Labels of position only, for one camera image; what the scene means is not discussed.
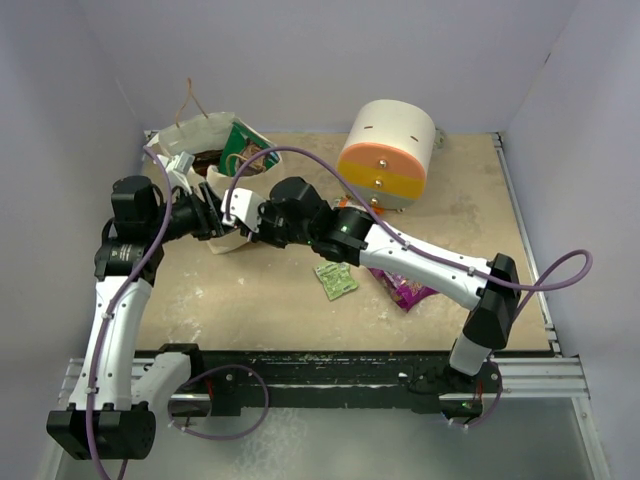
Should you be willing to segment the brown Kettle chips bag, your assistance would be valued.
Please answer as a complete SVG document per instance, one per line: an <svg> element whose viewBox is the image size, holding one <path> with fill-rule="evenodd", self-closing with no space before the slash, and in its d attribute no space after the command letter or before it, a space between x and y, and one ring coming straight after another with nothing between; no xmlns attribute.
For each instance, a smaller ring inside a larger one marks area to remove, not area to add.
<svg viewBox="0 0 640 480"><path fill-rule="evenodd" d="M210 167L213 167L215 170L218 170L220 165L222 150L205 150L200 153L196 153L194 155L194 162L192 164L192 168L194 171L201 176L206 176L207 171Z"/></svg>

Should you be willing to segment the green snack bag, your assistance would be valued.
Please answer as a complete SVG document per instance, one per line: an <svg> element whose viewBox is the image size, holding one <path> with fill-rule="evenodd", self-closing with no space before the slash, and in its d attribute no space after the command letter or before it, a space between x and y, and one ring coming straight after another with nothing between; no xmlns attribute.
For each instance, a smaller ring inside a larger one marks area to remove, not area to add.
<svg viewBox="0 0 640 480"><path fill-rule="evenodd" d="M240 121L232 123L227 142L222 150L218 171L233 177L246 161L256 153L270 147L263 137L259 136ZM242 173L243 176L255 176L270 170L280 162L277 153L270 153L251 163Z"/></svg>

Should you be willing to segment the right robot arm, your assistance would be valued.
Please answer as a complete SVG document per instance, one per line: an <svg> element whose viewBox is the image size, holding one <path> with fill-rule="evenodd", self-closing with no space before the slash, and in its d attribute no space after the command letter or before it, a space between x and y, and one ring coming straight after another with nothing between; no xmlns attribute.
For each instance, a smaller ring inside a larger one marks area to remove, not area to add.
<svg viewBox="0 0 640 480"><path fill-rule="evenodd" d="M507 344L520 300L509 256L468 257L419 241L361 209L331 207L300 177L276 184L269 199L243 188L229 191L224 206L226 219L253 241L306 245L331 262L399 274L468 310L444 369L456 391L476 384L486 358Z"/></svg>

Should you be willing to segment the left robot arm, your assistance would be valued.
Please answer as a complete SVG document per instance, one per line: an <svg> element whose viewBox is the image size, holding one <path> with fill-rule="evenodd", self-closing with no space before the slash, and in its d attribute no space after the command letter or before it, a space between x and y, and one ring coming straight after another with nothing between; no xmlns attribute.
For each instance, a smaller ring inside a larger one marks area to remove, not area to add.
<svg viewBox="0 0 640 480"><path fill-rule="evenodd" d="M137 336L164 243L223 232L211 187L172 189L164 198L141 175L117 181L112 218L94 257L96 306L79 378L67 407L50 412L48 434L74 459L141 460L153 446L171 395L202 387L206 369L194 344L164 347L148 370L134 371Z"/></svg>

